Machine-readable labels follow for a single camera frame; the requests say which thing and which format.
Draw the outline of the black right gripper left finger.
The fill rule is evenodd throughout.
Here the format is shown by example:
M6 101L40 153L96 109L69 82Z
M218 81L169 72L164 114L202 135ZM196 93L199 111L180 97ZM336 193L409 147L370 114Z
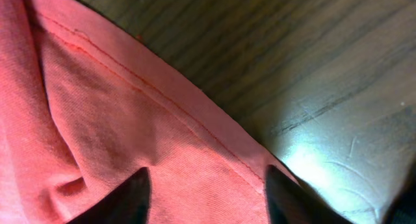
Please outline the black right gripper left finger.
M150 197L148 168L140 168L108 196L69 224L146 224Z

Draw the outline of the orange t-shirt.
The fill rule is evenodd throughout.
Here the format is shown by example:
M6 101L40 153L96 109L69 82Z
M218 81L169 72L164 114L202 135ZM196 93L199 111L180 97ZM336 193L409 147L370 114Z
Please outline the orange t-shirt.
M66 223L148 168L150 223L268 223L282 163L75 0L1 0L1 222Z

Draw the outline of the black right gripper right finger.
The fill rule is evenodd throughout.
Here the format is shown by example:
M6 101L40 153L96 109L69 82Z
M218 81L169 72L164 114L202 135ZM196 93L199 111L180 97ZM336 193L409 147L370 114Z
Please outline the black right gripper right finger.
M265 191L272 224L350 224L273 165L266 168Z

